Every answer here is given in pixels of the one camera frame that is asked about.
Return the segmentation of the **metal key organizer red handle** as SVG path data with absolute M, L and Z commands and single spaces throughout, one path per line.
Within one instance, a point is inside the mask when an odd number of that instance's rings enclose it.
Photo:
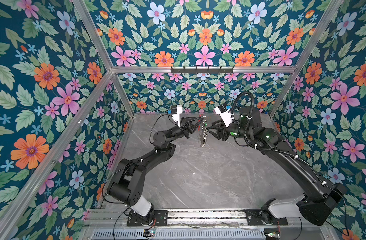
M 201 148 L 204 148 L 207 144 L 207 136 L 208 136 L 208 130 L 207 130 L 207 117 L 202 116 L 201 123 L 199 125 L 199 144 Z

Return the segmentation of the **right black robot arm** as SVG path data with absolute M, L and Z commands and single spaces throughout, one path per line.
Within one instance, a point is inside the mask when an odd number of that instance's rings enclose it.
M 234 117 L 238 100 L 248 96 L 253 102 L 253 94 L 242 92 L 232 106 L 226 103 L 215 108 L 221 117 L 208 128 L 216 139 L 225 142 L 228 138 L 243 140 L 243 147 L 260 151 L 279 165 L 302 188 L 303 194 L 297 198 L 268 200 L 259 213 L 266 225 L 276 219 L 304 218 L 315 226 L 322 226 L 340 202 L 344 201 L 347 188 L 341 183 L 332 183 L 318 174 L 311 165 L 297 155 L 284 137 L 273 128 L 265 128 L 261 113 L 253 105 L 239 109 L 239 117 Z

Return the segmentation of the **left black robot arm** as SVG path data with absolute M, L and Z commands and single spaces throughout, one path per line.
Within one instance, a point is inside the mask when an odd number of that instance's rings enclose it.
M 154 218 L 155 207 L 143 196 L 146 175 L 173 156 L 176 149 L 173 141 L 183 137 L 189 139 L 197 130 L 204 130 L 205 121 L 205 116 L 181 118 L 180 123 L 172 128 L 154 133 L 153 150 L 139 158 L 119 162 L 106 187 L 107 194 L 149 224 Z

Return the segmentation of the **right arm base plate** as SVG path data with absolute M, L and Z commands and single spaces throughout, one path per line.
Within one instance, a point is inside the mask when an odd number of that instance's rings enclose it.
M 286 218 L 277 219 L 267 211 L 261 209 L 244 209 L 246 220 L 249 226 L 287 226 L 289 223 Z

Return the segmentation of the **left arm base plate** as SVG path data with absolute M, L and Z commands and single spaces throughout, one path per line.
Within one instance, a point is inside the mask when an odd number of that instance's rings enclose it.
M 131 211 L 128 216 L 127 227 L 165 227 L 168 221 L 168 213 L 167 210 L 151 210 L 143 217 L 135 211 Z

